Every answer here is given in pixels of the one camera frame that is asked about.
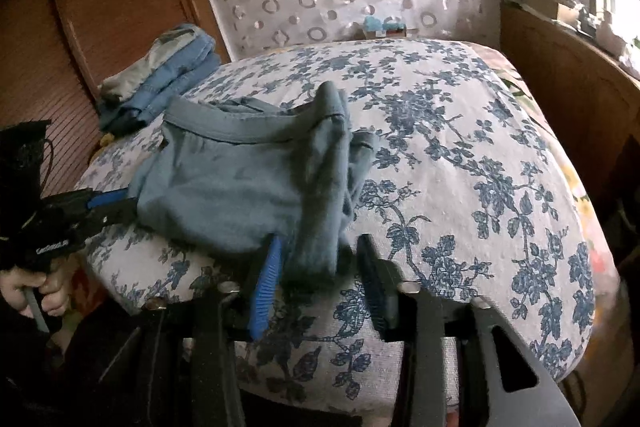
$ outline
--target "wooden cabinet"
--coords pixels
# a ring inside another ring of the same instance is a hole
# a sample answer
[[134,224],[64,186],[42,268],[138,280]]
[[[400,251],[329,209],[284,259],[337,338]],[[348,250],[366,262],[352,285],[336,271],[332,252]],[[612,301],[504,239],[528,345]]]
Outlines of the wooden cabinet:
[[181,22],[210,33],[228,62],[208,0],[0,0],[0,126],[53,121],[45,194],[70,189],[86,169],[100,136],[99,84]]
[[638,134],[640,83],[603,51],[549,20],[503,5],[500,45],[538,101],[596,204],[638,186],[623,154]]

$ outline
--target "waistband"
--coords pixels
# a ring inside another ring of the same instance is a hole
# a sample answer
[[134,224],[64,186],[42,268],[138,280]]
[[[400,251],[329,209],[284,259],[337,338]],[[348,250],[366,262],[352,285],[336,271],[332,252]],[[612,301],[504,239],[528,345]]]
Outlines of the waistband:
[[318,87],[313,102],[275,112],[227,112],[214,105],[175,97],[164,114],[164,122],[212,140],[268,143],[303,136],[321,120],[333,117],[347,128],[346,97],[334,83],[324,82]]

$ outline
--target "metal bolt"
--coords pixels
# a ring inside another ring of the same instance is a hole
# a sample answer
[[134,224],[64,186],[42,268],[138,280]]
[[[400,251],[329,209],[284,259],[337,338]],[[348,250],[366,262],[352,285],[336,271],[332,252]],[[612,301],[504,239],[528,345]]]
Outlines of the metal bolt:
[[405,295],[414,295],[420,293],[420,283],[417,281],[402,281],[398,283],[398,291]]
[[479,295],[478,297],[473,297],[471,299],[471,304],[476,308],[480,308],[481,310],[488,310],[491,307],[491,304],[481,295]]
[[223,281],[218,284],[218,291],[224,295],[238,293],[240,291],[240,285],[235,281]]
[[162,297],[149,297],[142,306],[145,310],[158,311],[166,309],[166,300]]

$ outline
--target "box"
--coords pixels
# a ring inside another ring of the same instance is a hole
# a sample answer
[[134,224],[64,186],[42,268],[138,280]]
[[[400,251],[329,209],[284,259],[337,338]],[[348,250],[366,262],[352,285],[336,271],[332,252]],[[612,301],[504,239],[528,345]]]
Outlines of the box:
[[579,12],[555,0],[524,0],[524,3],[535,11],[553,20],[559,20],[575,27]]

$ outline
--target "blue floral pattern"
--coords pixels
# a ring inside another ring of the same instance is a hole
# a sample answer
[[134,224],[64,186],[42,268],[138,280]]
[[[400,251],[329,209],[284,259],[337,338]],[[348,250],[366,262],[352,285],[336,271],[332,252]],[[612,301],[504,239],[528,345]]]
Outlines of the blue floral pattern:
[[[544,140],[470,48],[426,39],[298,46],[223,66],[187,97],[289,108],[326,80],[346,91],[352,127],[382,141],[349,239],[372,233],[381,255],[437,295],[489,296],[551,375],[566,375],[593,322],[588,249]],[[126,186],[158,147],[160,124],[107,149],[80,185]],[[137,226],[104,230],[86,254],[131,311],[150,296],[193,298],[226,277],[201,249]],[[281,295],[265,337],[237,349],[247,390],[354,413],[390,413],[400,356],[401,346],[377,338],[357,280],[331,295]]]

